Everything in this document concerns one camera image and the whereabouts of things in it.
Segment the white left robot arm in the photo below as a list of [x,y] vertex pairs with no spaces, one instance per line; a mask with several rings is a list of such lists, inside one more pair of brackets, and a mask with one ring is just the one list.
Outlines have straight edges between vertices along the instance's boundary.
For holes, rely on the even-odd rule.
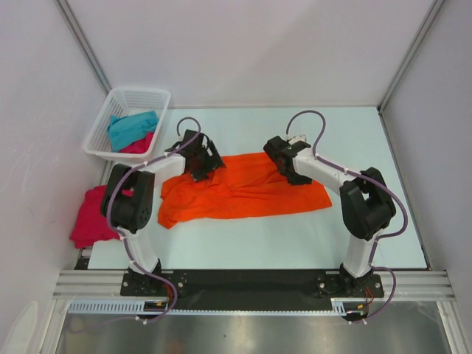
[[139,273],[138,287],[146,294],[163,286],[160,259],[142,230],[150,221],[155,187],[188,173],[203,181],[225,164],[215,143],[199,131],[187,130],[162,156],[136,166],[117,163],[111,170],[100,206],[110,230],[119,235],[129,269]]

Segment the white plastic mesh basket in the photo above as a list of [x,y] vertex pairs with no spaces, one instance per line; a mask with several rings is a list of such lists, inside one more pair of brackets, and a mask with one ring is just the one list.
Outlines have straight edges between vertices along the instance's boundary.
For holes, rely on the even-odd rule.
[[121,86],[110,91],[84,143],[85,153],[137,164],[148,160],[166,118],[171,93]]

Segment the orange t shirt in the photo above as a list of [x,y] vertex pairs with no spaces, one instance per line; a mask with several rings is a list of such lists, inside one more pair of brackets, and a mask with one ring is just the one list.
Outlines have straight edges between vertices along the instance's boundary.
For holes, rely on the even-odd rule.
[[195,181],[189,172],[166,180],[158,223],[166,229],[202,218],[232,220],[313,212],[332,207],[318,182],[290,185],[264,153],[224,156],[224,167]]

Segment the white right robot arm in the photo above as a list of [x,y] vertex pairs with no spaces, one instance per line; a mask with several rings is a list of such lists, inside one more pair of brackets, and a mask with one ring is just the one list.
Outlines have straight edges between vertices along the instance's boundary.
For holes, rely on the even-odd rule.
[[275,136],[263,150],[289,184],[316,181],[340,198],[342,220],[350,233],[347,256],[339,269],[340,286],[349,296],[359,295],[373,273],[376,238],[396,214],[380,171],[340,167],[314,153],[301,136],[290,140]]

